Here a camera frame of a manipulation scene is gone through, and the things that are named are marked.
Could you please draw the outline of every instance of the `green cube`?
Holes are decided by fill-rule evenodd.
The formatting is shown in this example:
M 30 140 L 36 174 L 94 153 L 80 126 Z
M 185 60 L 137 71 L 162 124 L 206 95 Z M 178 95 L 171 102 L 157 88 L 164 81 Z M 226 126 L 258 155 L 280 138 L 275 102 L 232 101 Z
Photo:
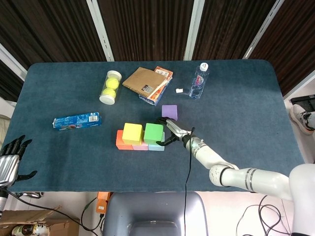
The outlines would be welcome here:
M 156 141 L 161 141 L 163 136 L 163 125 L 161 124 L 146 124 L 144 132 L 144 142 L 147 144 L 156 144 Z

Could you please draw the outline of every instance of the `light blue cube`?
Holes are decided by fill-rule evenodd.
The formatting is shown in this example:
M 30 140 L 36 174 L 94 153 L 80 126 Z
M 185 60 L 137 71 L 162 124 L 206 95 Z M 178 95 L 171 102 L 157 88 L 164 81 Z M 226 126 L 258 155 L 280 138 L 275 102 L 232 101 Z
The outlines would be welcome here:
M 165 133 L 163 132 L 162 142 L 165 141 Z M 164 151 L 164 146 L 157 144 L 149 144 L 149 151 Z

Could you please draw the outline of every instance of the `colorful block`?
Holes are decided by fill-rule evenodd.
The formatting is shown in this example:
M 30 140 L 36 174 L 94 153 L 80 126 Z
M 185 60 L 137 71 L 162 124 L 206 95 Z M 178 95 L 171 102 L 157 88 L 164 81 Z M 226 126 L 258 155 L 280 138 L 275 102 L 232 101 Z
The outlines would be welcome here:
M 165 141 L 165 133 L 163 132 L 163 135 L 162 135 L 162 142 Z M 150 151 L 164 151 L 164 146 L 160 146 L 158 144 L 149 144 L 149 150 Z
M 141 145 L 142 125 L 125 123 L 123 131 L 123 142 L 129 145 Z
M 132 145 L 123 142 L 123 131 L 117 130 L 116 146 L 119 150 L 133 150 Z
M 163 125 L 161 124 L 146 124 L 144 132 L 144 141 L 147 144 L 156 144 L 156 141 L 161 141 L 163 135 Z
M 138 150 L 138 151 L 147 151 L 149 150 L 148 144 L 142 140 L 141 145 L 132 145 L 133 150 Z
M 177 120 L 177 105 L 162 105 L 162 117 Z

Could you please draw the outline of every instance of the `tennis ball container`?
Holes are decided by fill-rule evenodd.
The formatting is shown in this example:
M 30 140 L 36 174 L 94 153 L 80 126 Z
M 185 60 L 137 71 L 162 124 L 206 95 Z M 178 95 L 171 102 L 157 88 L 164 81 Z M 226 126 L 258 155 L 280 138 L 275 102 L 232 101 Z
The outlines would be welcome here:
M 122 75 L 118 71 L 110 70 L 107 72 L 102 92 L 99 95 L 99 100 L 102 103 L 108 105 L 113 105 L 115 103 L 118 87 L 121 80 Z

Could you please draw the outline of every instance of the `yellow cube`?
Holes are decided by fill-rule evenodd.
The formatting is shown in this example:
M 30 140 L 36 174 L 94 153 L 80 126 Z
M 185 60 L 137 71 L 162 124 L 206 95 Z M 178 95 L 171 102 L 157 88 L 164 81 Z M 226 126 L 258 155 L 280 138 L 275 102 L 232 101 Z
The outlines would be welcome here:
M 129 145 L 141 145 L 143 138 L 142 125 L 125 123 L 123 142 Z

